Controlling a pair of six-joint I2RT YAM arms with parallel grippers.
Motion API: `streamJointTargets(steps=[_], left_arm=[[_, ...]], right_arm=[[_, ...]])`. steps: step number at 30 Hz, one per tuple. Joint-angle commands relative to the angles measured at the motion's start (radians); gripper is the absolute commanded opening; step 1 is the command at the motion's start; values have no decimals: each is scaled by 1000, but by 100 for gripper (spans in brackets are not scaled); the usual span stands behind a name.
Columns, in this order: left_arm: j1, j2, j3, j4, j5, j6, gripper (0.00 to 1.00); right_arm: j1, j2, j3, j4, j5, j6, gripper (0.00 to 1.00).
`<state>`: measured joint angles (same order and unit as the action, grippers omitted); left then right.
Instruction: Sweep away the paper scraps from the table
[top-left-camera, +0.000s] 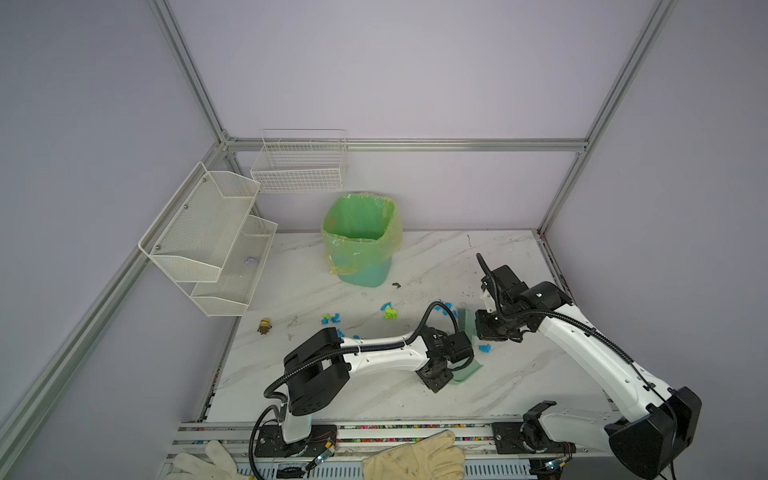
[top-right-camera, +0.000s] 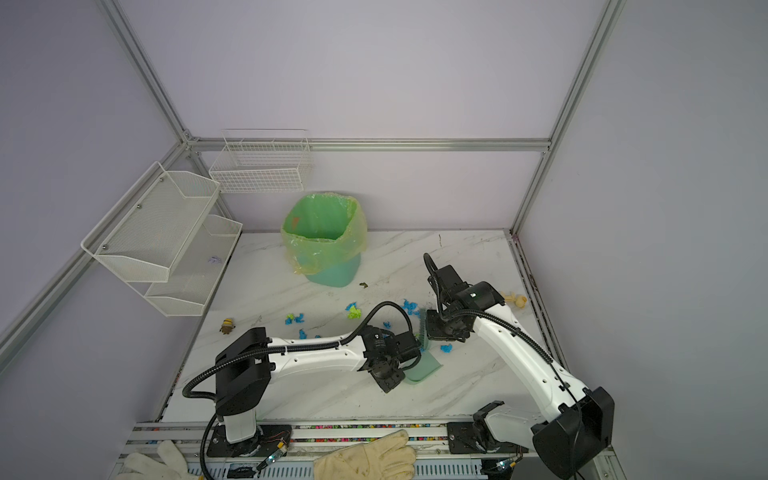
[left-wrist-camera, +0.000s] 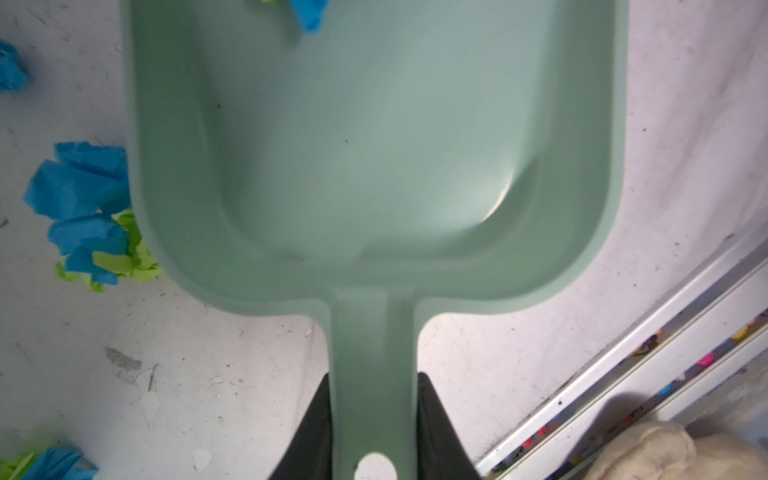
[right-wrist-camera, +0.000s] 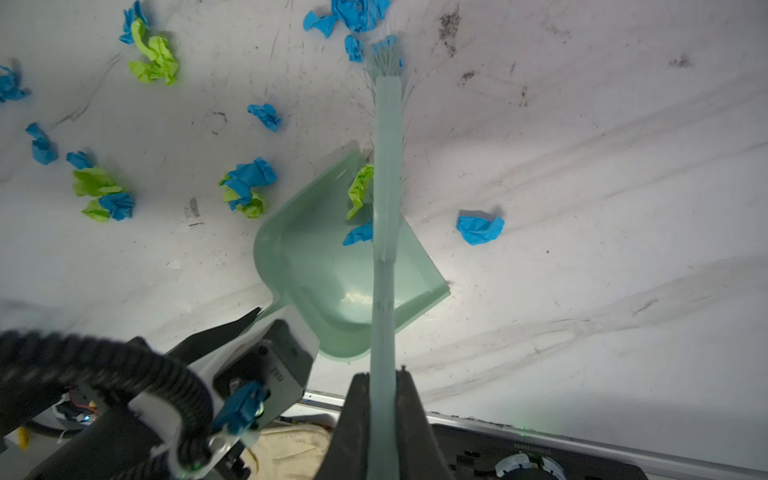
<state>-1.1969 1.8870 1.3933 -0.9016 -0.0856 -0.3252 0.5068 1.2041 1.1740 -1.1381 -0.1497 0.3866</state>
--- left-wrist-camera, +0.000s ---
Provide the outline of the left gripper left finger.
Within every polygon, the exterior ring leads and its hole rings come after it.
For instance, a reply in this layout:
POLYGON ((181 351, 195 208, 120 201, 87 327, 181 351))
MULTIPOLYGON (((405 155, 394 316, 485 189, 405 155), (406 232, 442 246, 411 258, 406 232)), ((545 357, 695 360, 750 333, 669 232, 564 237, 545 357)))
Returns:
POLYGON ((270 480, 330 480, 332 419, 329 375, 323 376, 270 480))

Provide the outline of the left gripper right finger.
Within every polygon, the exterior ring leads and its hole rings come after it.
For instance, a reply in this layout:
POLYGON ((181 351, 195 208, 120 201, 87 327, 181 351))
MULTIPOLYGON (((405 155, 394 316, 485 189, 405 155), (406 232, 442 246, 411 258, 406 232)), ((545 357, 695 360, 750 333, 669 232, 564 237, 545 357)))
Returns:
POLYGON ((439 396, 426 373, 418 374, 417 478, 419 480, 478 480, 439 396))

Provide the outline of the green plastic dustpan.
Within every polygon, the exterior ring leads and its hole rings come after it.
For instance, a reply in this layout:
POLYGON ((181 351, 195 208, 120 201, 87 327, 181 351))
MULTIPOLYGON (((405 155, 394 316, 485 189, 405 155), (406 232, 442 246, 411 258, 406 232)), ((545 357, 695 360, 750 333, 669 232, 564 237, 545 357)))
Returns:
POLYGON ((131 199, 165 272, 329 349, 332 467, 417 475, 417 341, 547 300, 604 244, 625 1, 120 5, 131 199))

